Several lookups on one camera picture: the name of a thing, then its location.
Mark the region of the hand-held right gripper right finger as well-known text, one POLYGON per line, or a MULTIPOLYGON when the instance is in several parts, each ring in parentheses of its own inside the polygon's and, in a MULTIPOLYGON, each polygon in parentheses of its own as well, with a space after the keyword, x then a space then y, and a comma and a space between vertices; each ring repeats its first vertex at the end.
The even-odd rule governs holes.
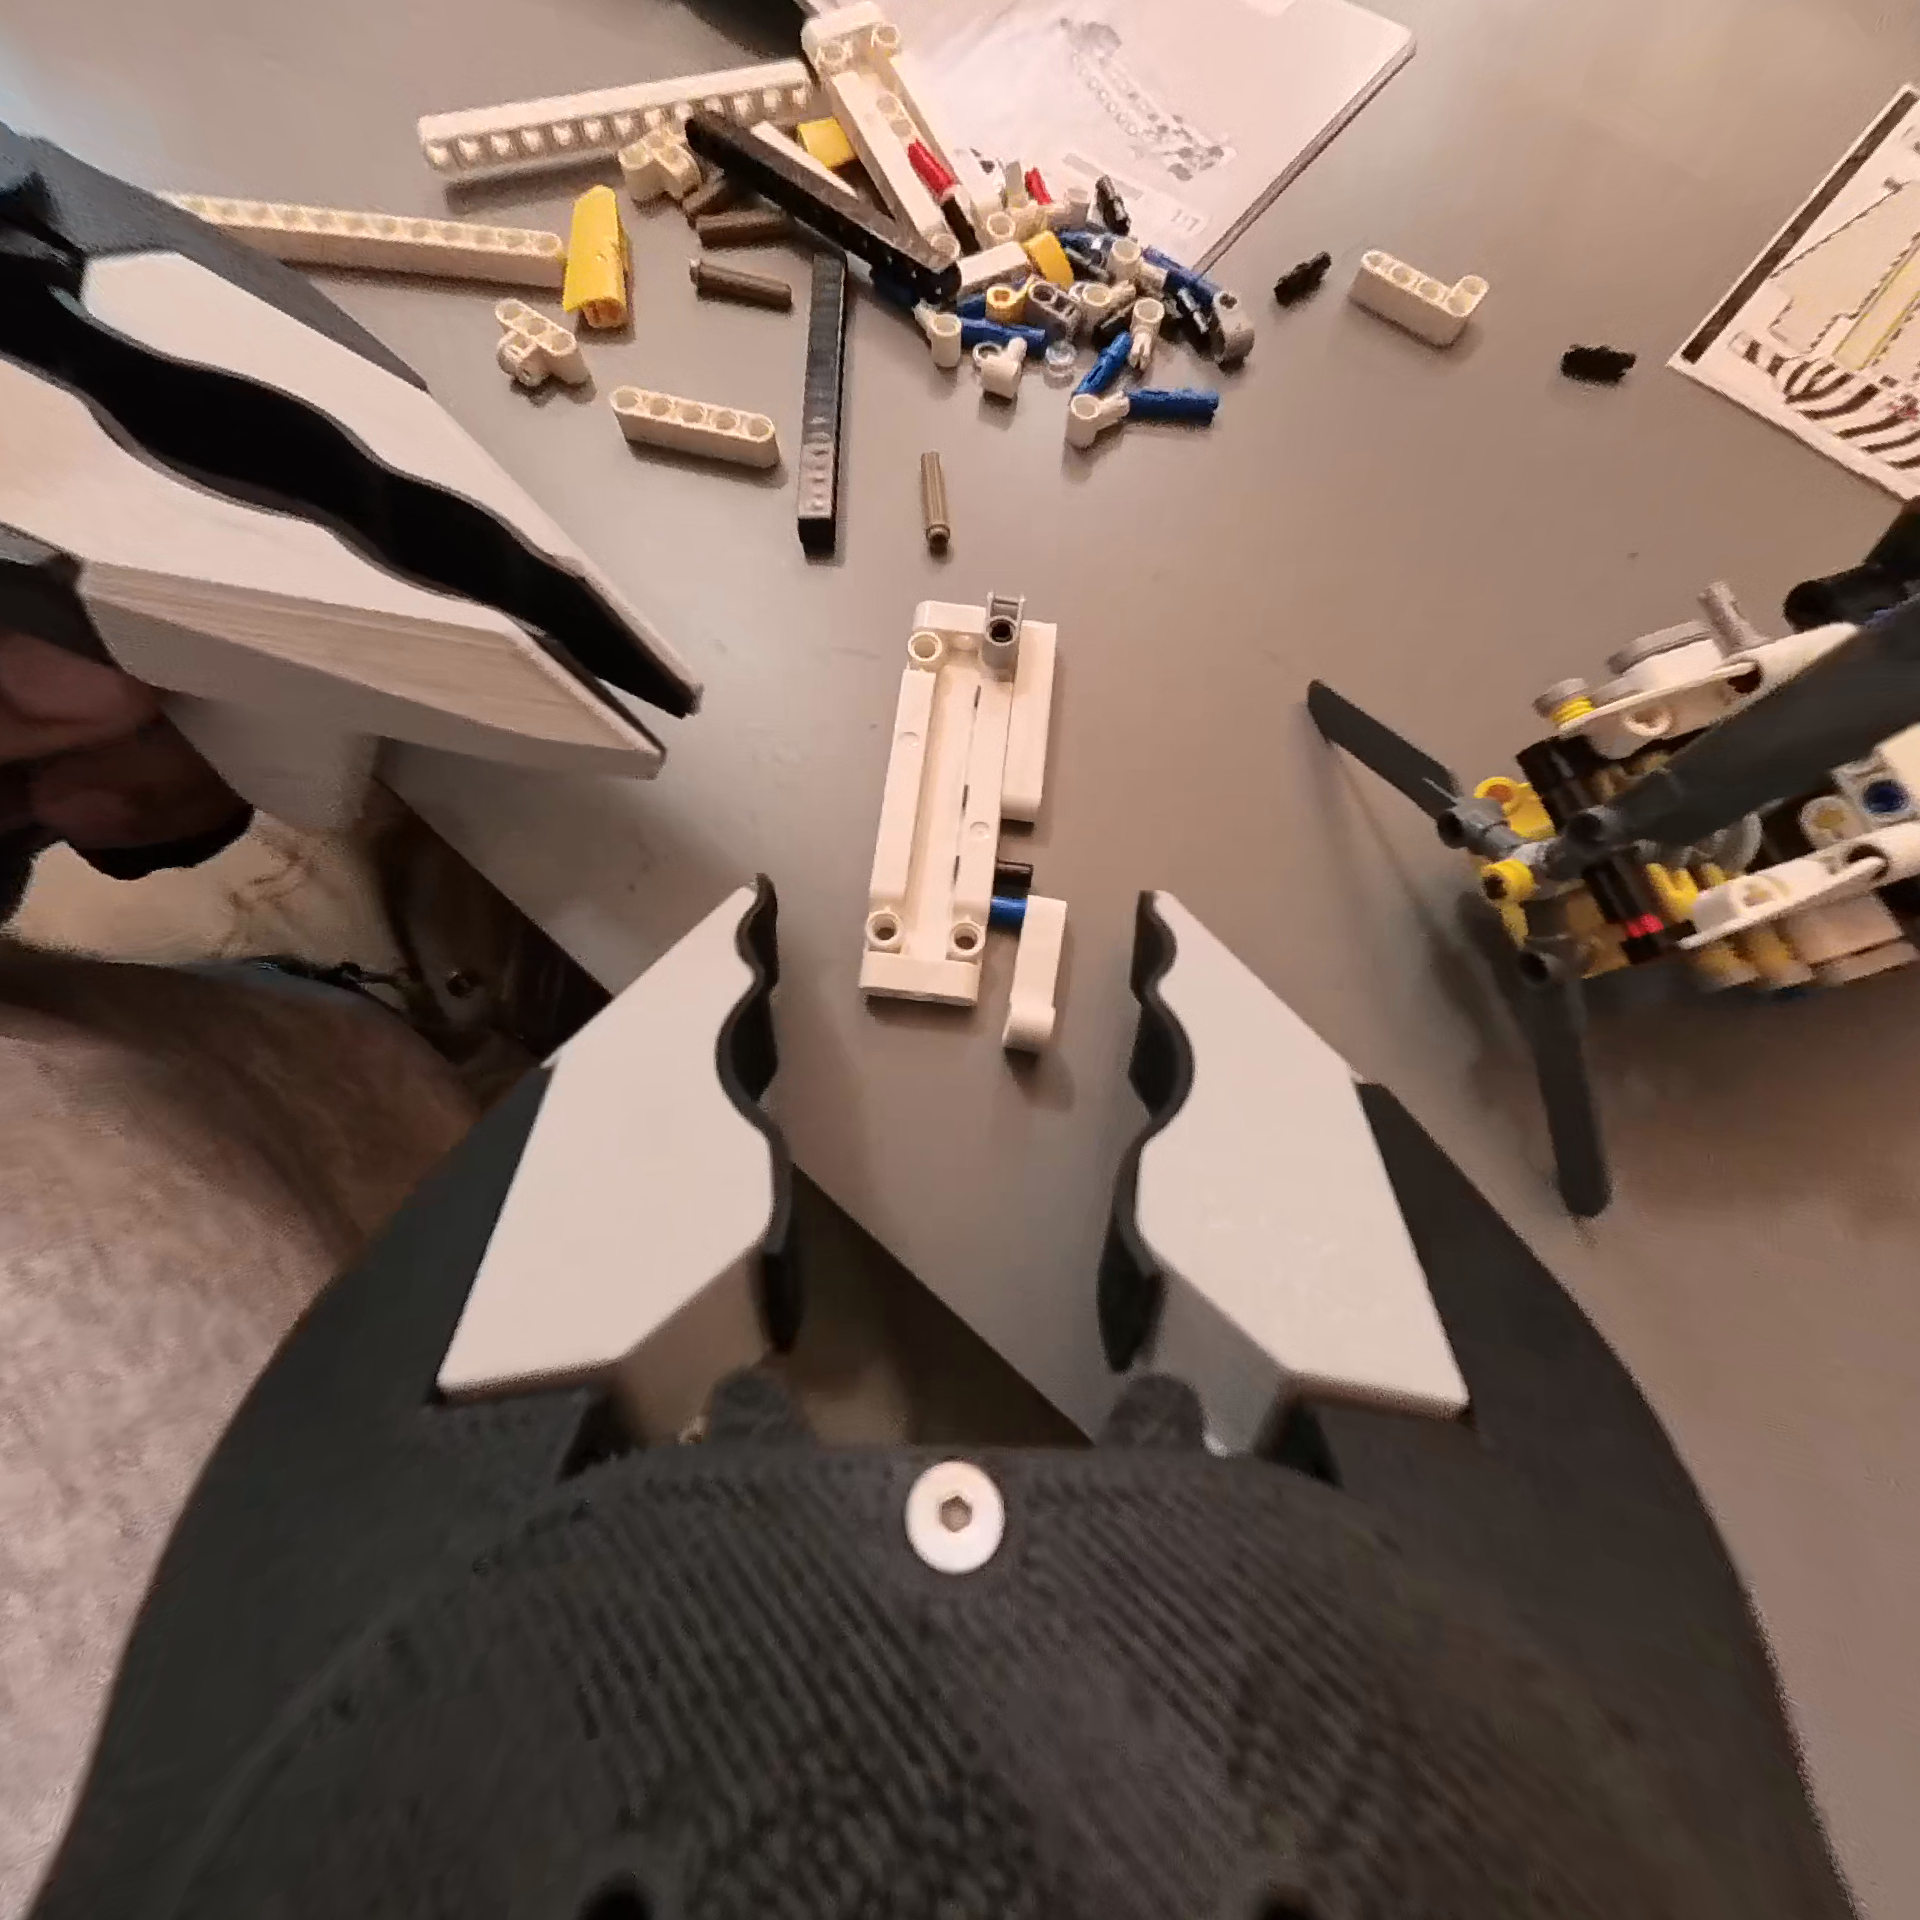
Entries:
POLYGON ((1468 1389, 1347 1061, 1162 887, 1135 901, 1131 988, 1141 1129, 1096 1271, 1110 1371, 1193 1389, 1214 1455, 1323 1405, 1459 1420, 1468 1389))

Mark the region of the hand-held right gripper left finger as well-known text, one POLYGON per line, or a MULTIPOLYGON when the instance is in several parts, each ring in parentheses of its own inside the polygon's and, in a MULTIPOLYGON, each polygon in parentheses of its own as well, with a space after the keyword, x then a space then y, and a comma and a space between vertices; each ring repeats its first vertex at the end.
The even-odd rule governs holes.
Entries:
POLYGON ((444 1401, 591 1389, 629 1435, 689 1435, 720 1378, 793 1344, 778 979, 753 874, 549 1054, 444 1401))

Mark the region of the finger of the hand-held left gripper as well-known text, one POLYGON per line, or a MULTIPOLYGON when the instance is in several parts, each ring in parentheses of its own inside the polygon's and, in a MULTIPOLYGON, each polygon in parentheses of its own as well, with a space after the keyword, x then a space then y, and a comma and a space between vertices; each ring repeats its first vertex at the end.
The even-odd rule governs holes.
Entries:
POLYGON ((70 315, 83 373, 151 450, 505 615, 666 716, 697 712, 693 665, 410 376, 184 254, 99 258, 70 315))
POLYGON ((645 782, 661 743, 505 615, 390 578, 339 534, 151 467, 4 366, 4 528, 74 562, 107 661, 229 787, 347 831, 382 743, 645 782))

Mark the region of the small white lego liftarm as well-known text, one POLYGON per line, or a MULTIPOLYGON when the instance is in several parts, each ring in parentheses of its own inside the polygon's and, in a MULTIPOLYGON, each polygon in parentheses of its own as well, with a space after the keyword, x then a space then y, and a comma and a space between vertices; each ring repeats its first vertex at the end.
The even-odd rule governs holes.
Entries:
POLYGON ((996 894, 988 926, 1018 934, 1001 1049, 1042 1054, 1057 1026, 1057 987, 1067 934, 1067 901, 1042 894, 996 894))

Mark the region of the white lego panel assembly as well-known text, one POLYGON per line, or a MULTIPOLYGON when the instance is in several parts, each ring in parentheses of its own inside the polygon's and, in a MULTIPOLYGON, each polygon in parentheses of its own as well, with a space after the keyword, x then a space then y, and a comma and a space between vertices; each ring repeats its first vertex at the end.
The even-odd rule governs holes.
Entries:
POLYGON ((858 988, 973 1008, 986 963, 1001 827, 1036 827, 1057 629, 1022 595, 923 602, 881 782, 858 988))

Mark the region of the long white lego beam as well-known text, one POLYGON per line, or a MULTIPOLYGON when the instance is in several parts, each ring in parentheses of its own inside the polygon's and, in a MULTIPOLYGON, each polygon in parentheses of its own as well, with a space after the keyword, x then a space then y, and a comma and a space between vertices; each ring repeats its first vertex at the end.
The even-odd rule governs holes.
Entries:
POLYGON ((444 183, 493 183, 618 156, 654 132, 681 132, 696 111, 737 127, 795 127, 820 111, 820 81, 801 59, 681 79, 611 84, 538 100, 456 108, 417 119, 423 165, 444 183))
POLYGON ((159 202, 282 266, 529 291, 565 285, 565 238, 549 228, 195 194, 163 194, 159 202))

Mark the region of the yellow lego panel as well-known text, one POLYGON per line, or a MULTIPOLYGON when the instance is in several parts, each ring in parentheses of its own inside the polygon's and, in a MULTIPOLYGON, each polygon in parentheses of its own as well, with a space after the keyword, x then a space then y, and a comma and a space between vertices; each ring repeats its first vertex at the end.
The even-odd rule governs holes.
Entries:
POLYGON ((562 309, 591 330, 629 322, 629 245, 618 196, 598 183, 571 207, 565 238, 562 309))

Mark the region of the thin black lego beam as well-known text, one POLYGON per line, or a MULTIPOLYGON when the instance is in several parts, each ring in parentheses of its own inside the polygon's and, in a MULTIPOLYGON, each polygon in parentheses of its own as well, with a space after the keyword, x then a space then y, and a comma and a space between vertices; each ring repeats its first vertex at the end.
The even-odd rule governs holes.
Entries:
POLYGON ((807 557, 831 557, 840 542, 850 280, 840 253, 808 260, 795 476, 795 534, 807 557))

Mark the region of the thick black lego beam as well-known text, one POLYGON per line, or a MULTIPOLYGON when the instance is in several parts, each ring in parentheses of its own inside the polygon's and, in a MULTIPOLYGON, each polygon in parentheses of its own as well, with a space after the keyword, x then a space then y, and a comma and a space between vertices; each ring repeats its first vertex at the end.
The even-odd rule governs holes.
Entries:
POLYGON ((685 119, 689 149, 718 165, 733 186, 753 194, 816 238, 858 258, 874 278, 890 280, 923 304, 953 304, 963 297, 963 271, 938 254, 923 234, 900 228, 840 186, 816 181, 801 161, 778 155, 753 132, 709 114, 685 119))

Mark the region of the lego helicopter model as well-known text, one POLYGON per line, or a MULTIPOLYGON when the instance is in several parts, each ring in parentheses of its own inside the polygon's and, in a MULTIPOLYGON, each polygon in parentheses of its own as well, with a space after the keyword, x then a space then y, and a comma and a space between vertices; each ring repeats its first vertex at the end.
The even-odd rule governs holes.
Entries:
POLYGON ((1575 1219, 1613 1199, 1592 979, 1676 963, 1702 988, 1783 995, 1915 963, 1915 504, 1783 616, 1763 633, 1714 580, 1604 679, 1551 682, 1543 735, 1475 787, 1308 682, 1315 730, 1475 865, 1575 1219))

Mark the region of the pile of small lego pieces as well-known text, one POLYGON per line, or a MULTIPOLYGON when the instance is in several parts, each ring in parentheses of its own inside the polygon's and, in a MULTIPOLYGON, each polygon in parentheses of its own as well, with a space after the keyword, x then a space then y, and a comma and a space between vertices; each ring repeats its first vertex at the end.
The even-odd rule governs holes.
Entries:
POLYGON ((1061 441, 1070 457, 1131 423, 1208 432, 1221 393, 1156 385, 1160 358, 1188 346, 1214 373, 1238 369, 1252 322, 1238 293, 1134 231, 1112 176, 1049 181, 1009 165, 1000 194, 965 207, 956 183, 934 194, 953 258, 948 297, 874 280, 917 325, 940 373, 973 369, 986 405, 1009 411, 1028 376, 1063 396, 1061 441))

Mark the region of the white L-shaped lego beam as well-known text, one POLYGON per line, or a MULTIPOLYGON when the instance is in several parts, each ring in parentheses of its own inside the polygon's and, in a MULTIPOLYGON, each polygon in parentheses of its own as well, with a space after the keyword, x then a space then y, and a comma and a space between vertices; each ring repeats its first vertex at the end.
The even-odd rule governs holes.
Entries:
POLYGON ((1365 253, 1347 285, 1347 304, 1405 330, 1431 351, 1453 351, 1480 315, 1488 280, 1459 275, 1440 280, 1391 253, 1365 253))

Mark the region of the person's left hand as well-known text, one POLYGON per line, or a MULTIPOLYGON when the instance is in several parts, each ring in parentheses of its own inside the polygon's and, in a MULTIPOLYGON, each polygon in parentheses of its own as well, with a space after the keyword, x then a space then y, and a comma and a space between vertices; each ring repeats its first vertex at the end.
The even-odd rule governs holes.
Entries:
POLYGON ((4 913, 56 847, 107 878, 195 869, 251 831, 245 803, 151 685, 4 633, 4 913))

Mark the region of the open instruction booklet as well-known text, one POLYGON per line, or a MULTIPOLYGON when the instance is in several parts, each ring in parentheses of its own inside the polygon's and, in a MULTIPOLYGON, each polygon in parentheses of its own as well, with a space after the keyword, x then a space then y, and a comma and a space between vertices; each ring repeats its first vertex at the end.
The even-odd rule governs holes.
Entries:
POLYGON ((879 2, 934 127, 1051 194, 1108 176, 1195 267, 1412 59, 1365 2, 879 2))

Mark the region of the sticker sheet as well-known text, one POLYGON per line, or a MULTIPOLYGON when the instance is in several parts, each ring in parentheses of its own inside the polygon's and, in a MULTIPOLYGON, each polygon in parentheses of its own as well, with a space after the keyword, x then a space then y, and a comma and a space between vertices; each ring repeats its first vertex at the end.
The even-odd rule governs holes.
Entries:
POLYGON ((1667 373, 1915 499, 1915 84, 1818 181, 1667 373))

